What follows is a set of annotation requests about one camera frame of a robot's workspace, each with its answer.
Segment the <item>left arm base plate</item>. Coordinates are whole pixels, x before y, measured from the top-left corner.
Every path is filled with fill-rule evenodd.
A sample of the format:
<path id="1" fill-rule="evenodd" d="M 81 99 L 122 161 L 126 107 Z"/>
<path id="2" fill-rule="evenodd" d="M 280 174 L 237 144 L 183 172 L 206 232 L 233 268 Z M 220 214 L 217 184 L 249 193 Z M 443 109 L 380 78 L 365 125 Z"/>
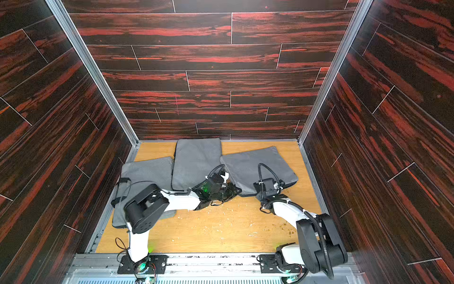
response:
<path id="1" fill-rule="evenodd" d="M 168 258 L 165 254 L 149 254 L 144 259 L 133 262 L 129 255 L 125 255 L 121 258 L 117 273 L 136 276 L 164 274 Z"/>

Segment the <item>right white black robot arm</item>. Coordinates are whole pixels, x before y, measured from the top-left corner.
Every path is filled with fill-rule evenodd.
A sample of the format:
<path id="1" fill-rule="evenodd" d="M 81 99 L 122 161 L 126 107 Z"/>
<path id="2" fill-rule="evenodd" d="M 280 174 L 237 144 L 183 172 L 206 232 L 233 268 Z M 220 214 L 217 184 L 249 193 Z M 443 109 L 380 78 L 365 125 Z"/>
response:
<path id="1" fill-rule="evenodd" d="M 254 188 L 261 212 L 286 220 L 296 229 L 298 237 L 297 243 L 276 248 L 274 259 L 260 256 L 261 264 L 281 273 L 294 273 L 281 279 L 284 284 L 298 284 L 309 273 L 322 272 L 333 279 L 333 268 L 346 263 L 348 254 L 332 217 L 303 209 L 281 194 L 280 183 L 272 178 L 254 183 Z"/>

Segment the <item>grey laptop bag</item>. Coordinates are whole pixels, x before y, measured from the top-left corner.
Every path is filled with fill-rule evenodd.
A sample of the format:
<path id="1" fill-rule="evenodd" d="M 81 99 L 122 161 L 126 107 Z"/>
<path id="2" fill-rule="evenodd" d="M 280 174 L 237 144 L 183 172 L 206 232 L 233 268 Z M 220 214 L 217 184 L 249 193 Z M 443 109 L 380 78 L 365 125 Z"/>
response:
<path id="1" fill-rule="evenodd" d="M 186 191 L 205 180 L 222 156 L 221 139 L 179 139 L 176 144 L 171 186 Z"/>
<path id="2" fill-rule="evenodd" d="M 255 196 L 255 183 L 272 178 L 279 179 L 286 189 L 297 183 L 298 177 L 279 154 L 275 146 L 265 149 L 223 155 L 220 162 L 230 175 L 232 182 L 242 192 L 241 197 Z"/>
<path id="3" fill-rule="evenodd" d="M 111 202 L 114 208 L 112 226 L 126 228 L 124 206 L 151 184 L 160 189 L 171 190 L 174 161 L 172 157 L 126 163 L 121 168 L 120 178 L 115 185 L 115 197 Z"/>

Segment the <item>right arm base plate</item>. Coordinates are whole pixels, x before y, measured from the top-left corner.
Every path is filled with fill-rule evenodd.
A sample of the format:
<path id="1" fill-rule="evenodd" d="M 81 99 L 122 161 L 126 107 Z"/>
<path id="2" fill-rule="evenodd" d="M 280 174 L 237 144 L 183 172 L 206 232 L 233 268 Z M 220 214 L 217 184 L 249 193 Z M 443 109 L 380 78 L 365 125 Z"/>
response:
<path id="1" fill-rule="evenodd" d="M 288 264 L 282 257 L 276 254 L 259 254 L 256 260 L 259 262 L 262 274 L 303 274 L 305 272 L 302 265 Z"/>

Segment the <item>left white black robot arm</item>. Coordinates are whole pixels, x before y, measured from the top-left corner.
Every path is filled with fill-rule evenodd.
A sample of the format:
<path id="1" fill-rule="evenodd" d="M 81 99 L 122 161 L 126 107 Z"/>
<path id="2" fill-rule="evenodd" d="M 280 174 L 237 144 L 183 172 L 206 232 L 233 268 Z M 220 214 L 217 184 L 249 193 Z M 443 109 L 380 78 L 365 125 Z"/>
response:
<path id="1" fill-rule="evenodd" d="M 130 260 L 137 266 L 147 261 L 149 231 L 160 217 L 169 211 L 198 211 L 208 206 L 222 205 L 242 190 L 220 174 L 208 176 L 203 182 L 184 192 L 169 192 L 150 184 L 124 205 L 129 230 Z"/>

